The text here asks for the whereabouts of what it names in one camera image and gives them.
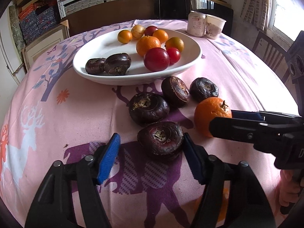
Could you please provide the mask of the person right hand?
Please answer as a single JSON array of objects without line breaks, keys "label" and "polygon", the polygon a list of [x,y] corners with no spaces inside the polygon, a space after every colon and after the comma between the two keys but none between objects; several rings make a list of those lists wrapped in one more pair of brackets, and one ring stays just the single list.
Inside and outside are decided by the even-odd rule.
[{"label": "person right hand", "polygon": [[299,198],[301,184],[293,179],[294,171],[280,170],[279,203],[281,206],[289,206],[296,203]]}]

